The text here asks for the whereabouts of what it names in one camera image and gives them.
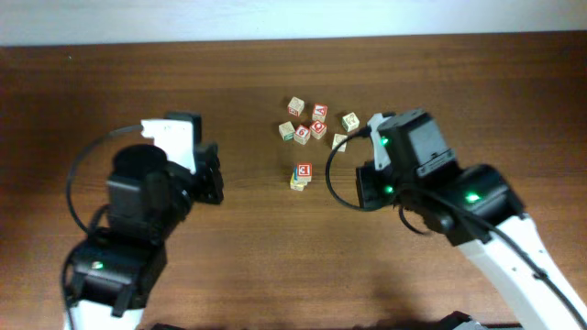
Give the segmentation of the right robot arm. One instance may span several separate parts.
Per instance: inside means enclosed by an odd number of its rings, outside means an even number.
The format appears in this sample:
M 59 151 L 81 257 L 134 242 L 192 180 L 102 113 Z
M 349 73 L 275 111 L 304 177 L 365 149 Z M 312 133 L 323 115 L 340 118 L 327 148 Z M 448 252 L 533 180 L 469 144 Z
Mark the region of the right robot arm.
M 360 207 L 400 206 L 420 215 L 480 270 L 523 328 L 585 328 L 585 303 L 496 168 L 462 168 L 422 109 L 376 114 L 365 135 L 374 159 L 357 170 Z

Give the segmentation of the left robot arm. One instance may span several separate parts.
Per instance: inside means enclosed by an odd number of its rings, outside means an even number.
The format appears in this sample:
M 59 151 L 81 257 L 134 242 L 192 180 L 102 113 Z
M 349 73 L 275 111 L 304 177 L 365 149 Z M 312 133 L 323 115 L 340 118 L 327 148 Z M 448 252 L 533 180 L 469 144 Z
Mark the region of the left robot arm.
M 140 132 L 144 144 L 113 157 L 108 201 L 82 230 L 66 257 L 61 295 L 66 329 L 135 329 L 167 264 L 165 242 L 193 205 L 224 200 L 218 146 L 202 140 L 198 114 L 170 112 L 106 133 L 73 162 L 66 189 L 82 160 L 110 138 Z

